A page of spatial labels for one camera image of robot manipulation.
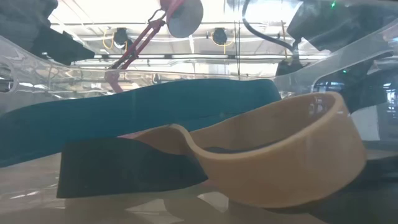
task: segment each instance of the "beige plastic scoop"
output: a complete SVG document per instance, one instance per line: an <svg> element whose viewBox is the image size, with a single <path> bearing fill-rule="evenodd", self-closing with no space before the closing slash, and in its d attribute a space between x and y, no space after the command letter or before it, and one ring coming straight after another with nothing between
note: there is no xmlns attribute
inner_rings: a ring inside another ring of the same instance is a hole
<svg viewBox="0 0 398 224"><path fill-rule="evenodd" d="M190 133L172 124L135 139L167 153L193 153L231 200L264 208L324 198L350 183L366 162L343 99L332 92L278 101Z"/></svg>

